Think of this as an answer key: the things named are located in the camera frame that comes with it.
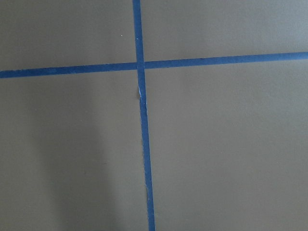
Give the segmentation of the brown paper table cover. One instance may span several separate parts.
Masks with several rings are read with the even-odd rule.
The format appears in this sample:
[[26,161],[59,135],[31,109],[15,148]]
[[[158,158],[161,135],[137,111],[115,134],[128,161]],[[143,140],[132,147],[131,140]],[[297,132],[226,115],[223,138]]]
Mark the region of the brown paper table cover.
[[3,231],[305,231],[305,0],[3,0]]

